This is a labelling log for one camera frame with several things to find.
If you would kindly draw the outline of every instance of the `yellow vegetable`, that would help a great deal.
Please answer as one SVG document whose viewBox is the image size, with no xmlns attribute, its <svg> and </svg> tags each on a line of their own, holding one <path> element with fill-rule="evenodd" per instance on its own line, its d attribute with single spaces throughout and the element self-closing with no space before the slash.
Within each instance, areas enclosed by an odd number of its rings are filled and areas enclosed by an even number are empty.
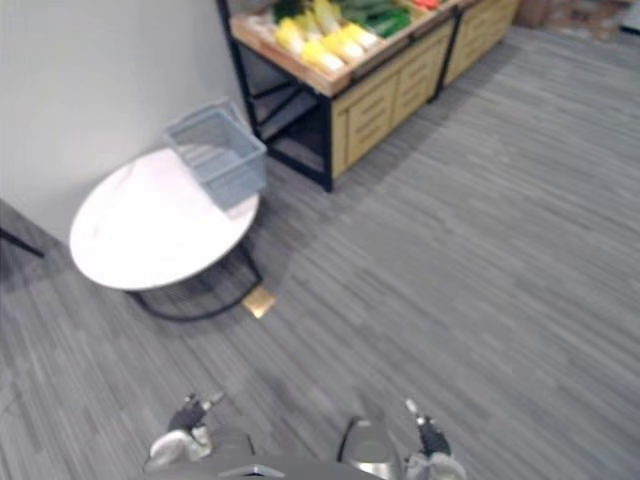
<svg viewBox="0 0 640 480">
<path fill-rule="evenodd" d="M 302 49 L 302 61 L 328 74 L 337 73 L 344 62 L 318 41 L 307 42 Z"/>
<path fill-rule="evenodd" d="M 353 63 L 364 55 L 364 50 L 360 45 L 351 40 L 341 31 L 334 32 L 322 39 L 322 44 L 327 50 L 335 53 L 345 62 Z"/>
<path fill-rule="evenodd" d="M 325 35 L 340 30 L 340 24 L 338 23 L 338 18 L 335 15 L 336 12 L 331 6 L 331 3 L 329 3 L 329 0 L 314 0 L 313 7 L 318 24 Z"/>
<path fill-rule="evenodd" d="M 355 23 L 350 23 L 344 27 L 342 32 L 365 50 L 372 49 L 380 41 L 380 39 L 373 33 L 367 32 L 364 28 L 356 25 Z"/>
<path fill-rule="evenodd" d="M 302 31 L 291 18 L 284 18 L 276 30 L 276 41 L 285 50 L 290 51 L 299 57 L 304 47 L 304 36 Z"/>
<path fill-rule="evenodd" d="M 311 10 L 307 10 L 304 13 L 305 18 L 305 34 L 307 36 L 307 40 L 320 40 L 322 38 L 322 31 L 320 27 L 316 23 L 316 17 L 314 17 L 313 12 Z"/>
</svg>

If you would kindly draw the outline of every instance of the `wire basket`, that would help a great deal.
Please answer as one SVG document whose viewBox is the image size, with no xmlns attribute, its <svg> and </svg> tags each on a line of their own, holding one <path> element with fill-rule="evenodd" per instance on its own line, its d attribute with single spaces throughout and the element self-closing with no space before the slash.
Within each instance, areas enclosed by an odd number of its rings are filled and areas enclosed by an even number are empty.
<svg viewBox="0 0 640 480">
<path fill-rule="evenodd" d="M 267 186 L 266 147 L 251 134 L 228 100 L 178 120 L 165 129 L 164 138 L 223 210 Z"/>
</svg>

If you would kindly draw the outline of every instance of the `cabinet drawer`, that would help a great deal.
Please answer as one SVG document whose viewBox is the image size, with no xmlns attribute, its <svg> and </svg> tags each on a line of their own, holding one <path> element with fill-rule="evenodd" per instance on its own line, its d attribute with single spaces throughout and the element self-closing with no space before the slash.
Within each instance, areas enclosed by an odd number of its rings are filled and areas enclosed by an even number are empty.
<svg viewBox="0 0 640 480">
<path fill-rule="evenodd" d="M 420 108 L 435 93 L 453 25 L 447 22 L 409 52 L 399 72 L 393 109 L 393 126 Z"/>
<path fill-rule="evenodd" d="M 398 76 L 372 88 L 349 109 L 348 163 L 367 153 L 391 130 L 391 115 Z"/>
</svg>

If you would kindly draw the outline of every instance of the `wooden cabinet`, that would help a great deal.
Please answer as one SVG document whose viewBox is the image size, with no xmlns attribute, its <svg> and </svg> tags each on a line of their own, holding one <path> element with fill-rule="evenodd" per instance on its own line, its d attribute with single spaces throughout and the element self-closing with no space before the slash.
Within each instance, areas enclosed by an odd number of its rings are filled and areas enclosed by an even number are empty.
<svg viewBox="0 0 640 480">
<path fill-rule="evenodd" d="M 460 76 L 505 35 L 518 4 L 518 0 L 482 0 L 465 10 L 445 85 Z"/>
<path fill-rule="evenodd" d="M 452 33 L 453 24 L 447 22 L 407 52 L 399 72 L 392 119 L 394 127 L 424 105 L 436 92 Z"/>
<path fill-rule="evenodd" d="M 334 177 L 433 96 L 452 33 L 449 20 L 333 102 Z"/>
</svg>

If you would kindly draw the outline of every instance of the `black metal frame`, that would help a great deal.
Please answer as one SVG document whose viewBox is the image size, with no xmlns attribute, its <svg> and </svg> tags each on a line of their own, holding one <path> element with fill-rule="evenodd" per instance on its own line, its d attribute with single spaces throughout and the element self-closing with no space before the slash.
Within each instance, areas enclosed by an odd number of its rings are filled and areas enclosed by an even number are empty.
<svg viewBox="0 0 640 480">
<path fill-rule="evenodd" d="M 216 0 L 216 2 L 218 5 L 218 11 L 220 12 L 222 27 L 227 40 L 227 45 L 229 46 L 229 50 L 231 52 L 231 58 L 233 60 L 233 65 L 236 70 L 236 75 L 238 77 L 240 89 L 242 91 L 244 104 L 247 110 L 247 114 L 249 115 L 249 122 L 251 124 L 251 130 L 253 131 L 253 134 L 256 137 L 258 137 L 263 143 L 265 143 L 265 145 L 267 146 L 267 151 L 271 157 L 287 165 L 289 168 L 295 170 L 296 172 L 304 175 L 310 180 L 320 184 L 326 192 L 331 192 L 333 190 L 333 161 L 332 161 L 333 128 L 331 124 L 331 103 L 333 100 L 335 100 L 335 98 L 338 98 L 338 96 L 331 98 L 331 97 L 327 97 L 326 95 L 323 95 L 322 93 L 316 91 L 311 86 L 300 81 L 291 73 L 284 70 L 278 64 L 274 63 L 270 59 L 250 49 L 249 47 L 244 45 L 242 42 L 236 40 L 231 33 L 231 26 L 230 26 L 231 13 L 229 10 L 228 0 Z M 455 6 L 451 10 L 451 16 L 448 17 L 448 18 L 452 18 L 454 21 L 453 33 L 451 35 L 449 45 L 447 46 L 445 61 L 443 62 L 442 70 L 438 77 L 436 92 L 434 93 L 432 98 L 428 100 L 428 102 L 431 102 L 435 98 L 437 98 L 440 95 L 440 92 L 442 91 L 442 89 L 444 88 L 444 79 L 446 78 L 446 72 L 451 60 L 451 54 L 453 53 L 453 48 L 457 39 L 458 29 L 459 29 L 460 22 L 462 20 L 463 15 L 464 15 L 464 10 L 459 8 L 458 6 Z M 409 48 L 413 43 L 415 43 L 416 40 L 419 40 L 419 38 L 410 38 L 409 42 L 403 48 L 401 48 L 398 52 L 396 52 L 396 54 Z M 249 75 L 245 65 L 245 60 L 243 59 L 243 55 L 242 55 L 242 52 L 244 50 L 251 52 L 251 54 L 253 54 L 255 58 L 259 59 L 260 62 L 263 62 L 264 64 L 271 67 L 274 71 L 278 72 L 282 76 L 283 81 L 281 83 L 268 87 L 267 89 L 261 92 L 252 93 L 251 85 L 249 82 Z M 383 68 L 387 64 L 387 62 L 388 60 L 383 61 L 379 65 L 377 65 L 375 68 L 367 71 L 367 73 L 364 74 L 361 78 L 354 81 L 346 91 L 349 91 L 350 89 L 354 88 L 360 82 L 362 82 L 363 80 L 371 76 L 373 73 L 378 71 L 378 69 Z M 273 107 L 272 110 L 269 113 L 267 113 L 264 118 L 262 118 L 261 120 L 258 120 L 256 115 L 256 109 L 255 109 L 256 102 L 269 95 L 278 93 L 290 87 L 293 87 L 292 91 L 287 96 L 285 96 L 285 98 L 281 100 L 275 107 Z M 290 120 L 286 125 L 281 126 L 277 130 L 277 132 L 271 133 L 268 136 L 263 135 L 261 128 L 264 127 L 273 118 L 275 118 L 275 116 L 278 113 L 280 113 L 289 105 L 291 105 L 292 102 L 294 102 L 298 98 L 298 96 L 302 93 L 311 95 L 315 99 L 316 105 L 313 108 L 305 111 L 301 115 L 296 116 L 295 118 Z M 300 121 L 302 117 L 306 115 L 311 115 L 311 114 L 320 115 L 322 145 L 320 147 L 320 151 L 315 152 L 317 156 L 320 157 L 319 163 L 321 165 L 319 166 L 321 166 L 321 168 L 319 169 L 309 166 L 307 163 L 301 161 L 300 158 L 297 158 L 296 156 L 286 151 L 283 151 L 276 145 L 277 143 L 276 140 L 282 135 L 286 134 L 286 131 L 290 127 L 292 127 L 292 125 Z"/>
<path fill-rule="evenodd" d="M 198 315 L 191 315 L 191 316 L 174 315 L 174 314 L 170 314 L 170 313 L 161 312 L 160 310 L 157 310 L 156 308 L 151 306 L 144 299 L 144 297 L 143 297 L 141 292 L 127 292 L 127 294 L 130 295 L 131 298 L 133 298 L 133 300 L 144 311 L 146 311 L 150 315 L 153 315 L 154 317 L 158 317 L 158 318 L 161 318 L 162 320 L 167 320 L 169 322 L 175 322 L 175 323 L 197 322 L 197 321 L 200 321 L 200 320 L 206 320 L 206 319 L 213 318 L 213 317 L 216 317 L 218 315 L 221 315 L 223 313 L 226 313 L 229 310 L 231 310 L 232 308 L 235 308 L 238 305 L 240 305 L 242 300 L 247 295 L 249 295 L 249 293 L 251 293 L 256 287 L 258 287 L 262 283 L 262 274 L 258 270 L 258 266 L 256 265 L 255 261 L 251 257 L 251 253 L 249 252 L 249 248 L 247 247 L 245 241 L 244 240 L 240 241 L 240 243 L 238 243 L 236 248 L 238 250 L 240 250 L 240 252 L 244 256 L 245 260 L 247 261 L 249 269 L 251 270 L 251 273 L 253 273 L 253 275 L 255 277 L 255 280 L 240 295 L 238 295 L 236 298 L 234 298 L 230 302 L 226 303 L 225 305 L 223 305 L 223 306 L 221 306 L 221 307 L 219 307 L 219 308 L 217 308 L 215 310 L 211 310 L 211 311 L 208 311 L 208 312 L 200 313 Z"/>
<path fill-rule="evenodd" d="M 7 232 L 4 228 L 0 228 L 0 239 L 6 240 L 10 244 L 24 250 L 25 252 L 29 252 L 36 257 L 44 258 L 44 253 L 42 253 L 37 248 L 29 245 L 27 242 L 22 240 L 19 237 L 16 237 L 13 233 Z"/>
</svg>

